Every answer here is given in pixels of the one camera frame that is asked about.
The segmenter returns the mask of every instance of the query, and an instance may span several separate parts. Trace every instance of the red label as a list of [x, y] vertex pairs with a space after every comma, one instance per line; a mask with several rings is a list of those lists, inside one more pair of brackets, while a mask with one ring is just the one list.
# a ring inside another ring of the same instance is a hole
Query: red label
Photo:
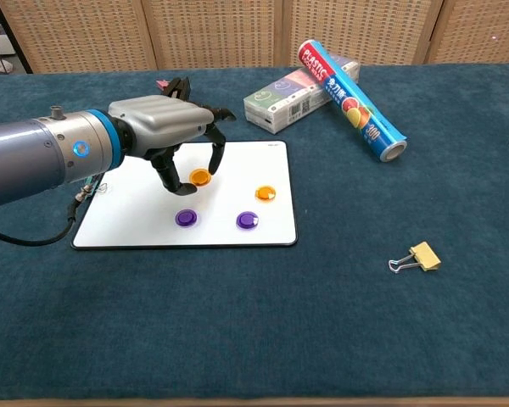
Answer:
[[330, 65], [327, 64], [315, 47], [309, 42], [304, 44], [299, 50], [298, 56], [302, 64], [315, 76], [319, 83], [324, 82], [330, 75], [335, 74]]

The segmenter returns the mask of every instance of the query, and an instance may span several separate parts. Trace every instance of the white board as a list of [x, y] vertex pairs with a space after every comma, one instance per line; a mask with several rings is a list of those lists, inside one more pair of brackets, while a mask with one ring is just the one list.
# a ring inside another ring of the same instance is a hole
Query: white board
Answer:
[[[184, 143], [174, 161], [182, 182], [207, 168], [211, 143]], [[276, 197], [260, 201], [259, 187], [275, 188]], [[106, 174], [72, 241], [77, 249], [166, 248], [291, 245], [296, 224], [287, 146], [284, 142], [227, 142], [219, 170], [209, 184], [186, 197], [168, 192], [151, 163], [126, 157]], [[193, 226], [181, 227], [176, 214], [194, 210]], [[258, 215], [244, 230], [236, 219], [244, 211]]]

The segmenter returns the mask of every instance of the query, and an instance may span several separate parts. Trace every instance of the wicker backdrop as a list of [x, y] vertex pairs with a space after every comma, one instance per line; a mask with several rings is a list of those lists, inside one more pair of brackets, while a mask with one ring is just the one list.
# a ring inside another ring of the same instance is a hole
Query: wicker backdrop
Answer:
[[0, 0], [35, 73], [509, 62], [509, 0]]

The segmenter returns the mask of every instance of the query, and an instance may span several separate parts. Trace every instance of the fruit graphic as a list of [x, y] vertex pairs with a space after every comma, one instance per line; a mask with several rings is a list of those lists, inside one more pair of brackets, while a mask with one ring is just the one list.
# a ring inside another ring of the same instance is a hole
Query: fruit graphic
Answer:
[[347, 119], [349, 119], [350, 123], [354, 127], [358, 127], [358, 125], [360, 124], [361, 116], [362, 116], [360, 110], [358, 108], [350, 108], [346, 114], [347, 114]]
[[352, 108], [358, 108], [358, 106], [359, 106], [358, 101], [355, 98], [345, 98], [345, 100], [341, 104], [341, 108], [345, 112], [348, 112], [349, 109]]
[[367, 122], [369, 121], [370, 116], [372, 114], [370, 113], [370, 111], [367, 108], [364, 108], [364, 107], [360, 108], [360, 113], [361, 113], [361, 118], [360, 118], [360, 125], [359, 125], [359, 127], [363, 128], [367, 124]]

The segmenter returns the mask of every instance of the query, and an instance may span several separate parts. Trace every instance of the teal fabric surface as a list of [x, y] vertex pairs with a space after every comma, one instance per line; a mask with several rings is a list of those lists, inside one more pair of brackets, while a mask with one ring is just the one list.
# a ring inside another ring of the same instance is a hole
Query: teal fabric surface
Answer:
[[[0, 76], [3, 122], [188, 75], [238, 116], [229, 140], [287, 142], [299, 230], [290, 248], [0, 243], [0, 399], [509, 395], [509, 65], [363, 66], [409, 137], [391, 163], [332, 104], [275, 136], [245, 121], [290, 70]], [[0, 231], [53, 235], [79, 186], [1, 207]], [[422, 241], [438, 271], [389, 271]]]

